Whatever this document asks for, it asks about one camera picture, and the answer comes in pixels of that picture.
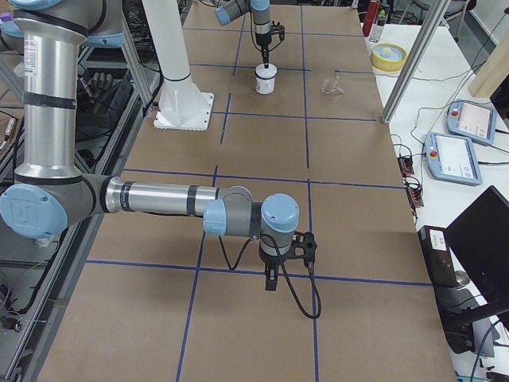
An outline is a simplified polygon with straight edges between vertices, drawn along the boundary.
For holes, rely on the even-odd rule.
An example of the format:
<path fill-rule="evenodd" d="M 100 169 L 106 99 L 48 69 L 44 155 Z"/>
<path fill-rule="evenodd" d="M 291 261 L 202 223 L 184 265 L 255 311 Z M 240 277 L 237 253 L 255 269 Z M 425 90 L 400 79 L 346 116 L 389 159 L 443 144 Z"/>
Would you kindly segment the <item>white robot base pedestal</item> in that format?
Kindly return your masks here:
<path fill-rule="evenodd" d="M 163 78 L 154 126 L 206 131 L 214 95 L 201 92 L 192 79 L 177 2 L 144 1 L 142 4 Z"/>

